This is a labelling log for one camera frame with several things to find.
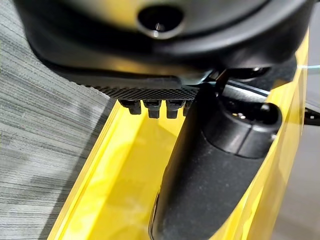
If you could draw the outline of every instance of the yellow plastic surface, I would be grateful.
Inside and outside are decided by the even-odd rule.
[[[306,65],[308,36],[297,52]],[[302,132],[307,72],[272,90],[284,123],[236,209],[210,240],[270,238]],[[116,104],[48,237],[50,240],[149,240],[162,175],[184,118],[149,119]]]

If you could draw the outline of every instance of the circular hole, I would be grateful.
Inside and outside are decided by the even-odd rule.
[[[148,36],[160,39],[178,34],[174,30],[181,25],[183,18],[184,14],[179,8],[168,5],[149,6],[138,14],[140,29]]]

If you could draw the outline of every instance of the gray carpet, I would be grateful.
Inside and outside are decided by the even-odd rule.
[[[46,239],[114,104],[44,67],[0,1],[0,239]]]

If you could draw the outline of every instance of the black plastic tab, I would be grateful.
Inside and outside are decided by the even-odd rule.
[[[141,103],[139,100],[119,100],[119,103],[129,109],[132,115],[141,114]]]
[[[179,108],[185,104],[184,100],[167,100],[166,103],[166,117],[168,119],[176,119]]]
[[[187,116],[188,111],[191,107],[191,104],[192,104],[192,100],[185,101],[185,104],[183,106],[183,116],[185,116],[185,117]]]
[[[144,100],[143,104],[148,109],[148,115],[151,119],[158,119],[160,117],[161,100]]]

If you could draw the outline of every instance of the black handle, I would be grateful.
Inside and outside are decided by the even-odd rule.
[[[183,124],[150,222],[153,240],[208,240],[257,174],[281,126],[270,103],[222,103],[200,90]]]

